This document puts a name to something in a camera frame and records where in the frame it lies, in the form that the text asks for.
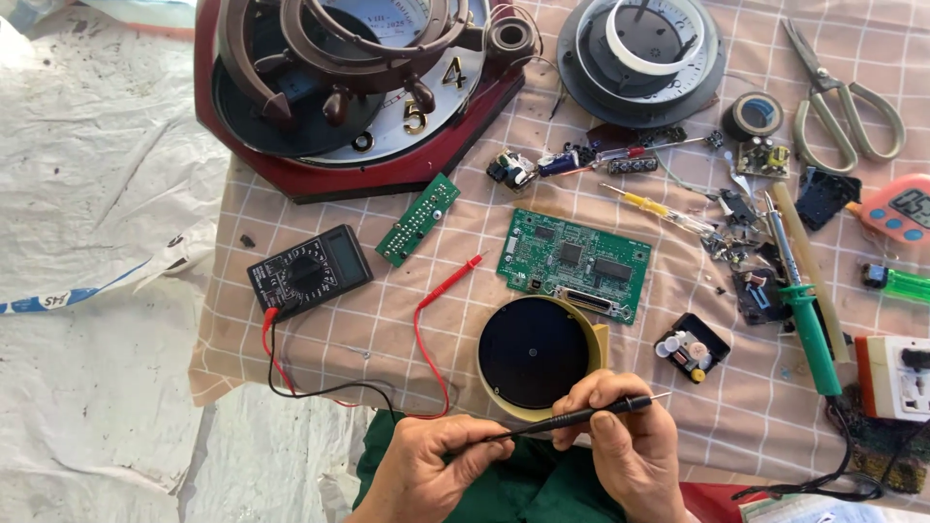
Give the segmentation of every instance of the electrical outlet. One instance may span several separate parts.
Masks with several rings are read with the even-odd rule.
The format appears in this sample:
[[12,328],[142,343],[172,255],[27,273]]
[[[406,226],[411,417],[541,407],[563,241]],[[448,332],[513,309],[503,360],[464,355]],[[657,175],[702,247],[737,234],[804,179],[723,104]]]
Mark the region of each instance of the electrical outlet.
[[930,419],[930,340],[856,338],[856,355],[866,414],[914,422]]

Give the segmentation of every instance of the small green circuit board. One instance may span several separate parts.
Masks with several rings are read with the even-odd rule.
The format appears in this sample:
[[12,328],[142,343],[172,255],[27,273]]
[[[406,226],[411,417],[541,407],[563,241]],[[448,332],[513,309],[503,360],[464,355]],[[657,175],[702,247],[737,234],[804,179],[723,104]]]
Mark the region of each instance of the small green circuit board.
[[498,274],[509,288],[632,325],[651,253],[646,243],[518,208]]
[[404,216],[384,235],[375,252],[394,267],[400,267],[432,227],[445,216],[459,194],[461,191],[458,187],[443,173],[439,173]]

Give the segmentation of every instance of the red wooden clock frame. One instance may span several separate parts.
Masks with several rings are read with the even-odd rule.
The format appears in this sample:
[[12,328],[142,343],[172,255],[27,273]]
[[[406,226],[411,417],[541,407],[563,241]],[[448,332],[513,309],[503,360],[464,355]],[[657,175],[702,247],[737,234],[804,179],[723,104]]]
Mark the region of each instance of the red wooden clock frame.
[[[197,119],[250,167],[296,204],[422,191],[440,172],[450,173],[485,129],[523,86],[523,70],[514,68],[495,86],[494,71],[484,67],[475,93],[484,93],[464,114],[444,123],[427,140],[365,167],[320,167],[258,153],[238,141],[219,121],[211,96],[216,59],[214,40],[220,0],[201,0],[194,26],[193,89]],[[493,8],[510,0],[489,0]]]

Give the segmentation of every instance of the checkered tablecloth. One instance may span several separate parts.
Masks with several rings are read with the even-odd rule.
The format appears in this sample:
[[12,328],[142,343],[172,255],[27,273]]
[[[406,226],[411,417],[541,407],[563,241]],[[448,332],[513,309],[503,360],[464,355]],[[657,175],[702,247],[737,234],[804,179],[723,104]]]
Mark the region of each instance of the checkered tablecloth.
[[[535,14],[554,60],[556,35],[576,0],[519,2]],[[930,4],[923,0],[720,0],[705,2],[725,36],[727,76],[719,89],[722,103],[696,114],[684,127],[691,136],[709,133],[740,94],[763,89],[784,106],[787,119],[776,135],[788,145],[798,101],[808,83],[801,62],[780,28],[790,16],[816,47],[832,75],[856,80],[895,105],[908,127],[908,143],[899,159],[875,164],[863,159],[855,175],[864,192],[874,192],[895,177],[930,172]],[[450,384],[454,411],[504,419],[477,376],[475,349],[485,321],[500,305],[517,297],[495,274],[515,207],[529,208],[642,240],[654,248],[636,323],[610,324],[610,366],[631,371],[672,390],[666,408],[678,424],[683,479],[739,480],[739,475],[797,482],[833,471],[844,450],[822,413],[798,340],[779,336],[778,326],[748,327],[737,311],[730,270],[712,261],[698,239],[652,215],[621,206],[598,189],[606,175],[540,180],[517,197],[496,186],[485,167],[504,146],[531,159],[583,143],[585,132],[600,122],[572,100],[548,120],[558,80],[548,65],[525,68],[526,87],[467,154],[451,180],[462,195],[416,253],[400,268],[378,256],[375,245],[413,201],[414,194],[295,206],[248,167],[233,160],[219,220],[216,264],[206,296],[199,342],[193,348],[191,385],[197,405],[216,400],[243,382],[265,382],[267,356],[260,342],[262,323],[246,267],[335,225],[348,223],[365,247],[375,281],[313,311],[286,321],[277,330],[282,361],[305,391],[359,378],[381,379],[395,387],[400,409],[435,412],[442,394],[414,341],[416,304],[475,253],[489,250],[471,275],[450,289],[422,315],[423,341]],[[881,150],[890,129],[868,106],[860,111]],[[824,128],[808,121],[815,154],[838,163]],[[711,188],[736,187],[726,163],[700,144],[668,150],[663,157],[686,181]],[[797,165],[790,187],[797,189]],[[624,189],[679,209],[695,209],[712,220],[721,210],[699,194],[670,182],[664,172],[611,180]],[[755,188],[767,179],[751,180]],[[241,235],[256,246],[246,249]],[[862,234],[848,213],[812,234],[814,251],[830,285],[844,330],[854,336],[897,334],[930,336],[926,305],[885,298],[858,282],[862,262],[930,274],[930,253],[906,250]],[[883,259],[884,252],[900,257]],[[718,295],[717,287],[729,289]],[[684,312],[699,315],[733,347],[724,364],[694,385],[667,362],[656,358],[652,343]],[[592,315],[592,321],[604,322]],[[856,379],[855,364],[838,366],[841,379]],[[346,390],[334,397],[381,406],[371,391]],[[890,503],[930,512],[930,493],[892,498]]]

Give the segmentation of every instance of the yellow screwdriver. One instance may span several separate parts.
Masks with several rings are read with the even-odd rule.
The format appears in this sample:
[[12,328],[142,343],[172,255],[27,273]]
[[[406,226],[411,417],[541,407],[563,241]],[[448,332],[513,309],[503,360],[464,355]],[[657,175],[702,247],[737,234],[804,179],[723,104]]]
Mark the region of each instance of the yellow screwdriver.
[[618,189],[612,185],[607,185],[603,182],[598,183],[598,185],[619,194],[621,201],[634,205],[646,212],[651,212],[659,216],[662,220],[670,221],[671,223],[678,225],[690,233],[694,233],[700,236],[708,236],[716,232],[716,229],[713,227],[713,225],[710,225],[704,221],[695,220],[694,218],[678,212],[677,210],[667,208],[662,204],[658,204],[653,200],[646,198],[645,196],[627,193],[626,191]]

